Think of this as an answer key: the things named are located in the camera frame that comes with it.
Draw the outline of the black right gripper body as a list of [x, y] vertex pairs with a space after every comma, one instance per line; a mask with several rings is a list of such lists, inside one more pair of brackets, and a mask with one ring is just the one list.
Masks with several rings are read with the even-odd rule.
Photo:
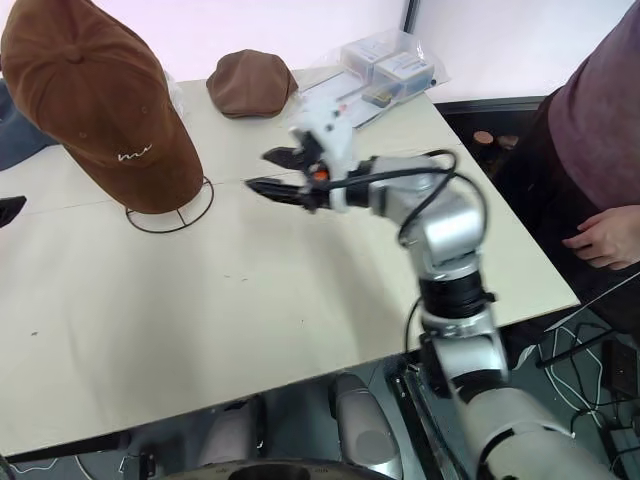
[[301, 172], [304, 175], [304, 184], [299, 188], [299, 200], [303, 208], [311, 213], [319, 209], [329, 209], [329, 191], [319, 186], [323, 180], [316, 180], [315, 173], [326, 173], [321, 157], [323, 149], [310, 132], [300, 134], [299, 157], [301, 159]]

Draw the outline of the person's bare hand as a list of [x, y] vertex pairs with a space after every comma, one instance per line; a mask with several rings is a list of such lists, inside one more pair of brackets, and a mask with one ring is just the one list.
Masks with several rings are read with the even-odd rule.
[[598, 213], [578, 226], [577, 235], [562, 243], [595, 268], [630, 267], [639, 262], [639, 206]]

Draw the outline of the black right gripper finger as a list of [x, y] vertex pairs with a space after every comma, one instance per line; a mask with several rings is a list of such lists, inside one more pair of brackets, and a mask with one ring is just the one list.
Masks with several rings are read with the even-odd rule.
[[301, 186], [284, 183], [275, 178], [253, 178], [244, 181], [246, 187], [267, 200], [310, 210], [308, 195]]
[[261, 158], [286, 170], [302, 171], [304, 155], [302, 151], [291, 147], [275, 147], [263, 153]]

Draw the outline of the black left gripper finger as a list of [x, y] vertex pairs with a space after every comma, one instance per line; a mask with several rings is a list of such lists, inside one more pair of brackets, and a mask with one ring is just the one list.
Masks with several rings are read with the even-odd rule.
[[27, 202], [25, 196], [0, 199], [0, 228], [9, 225], [21, 212]]

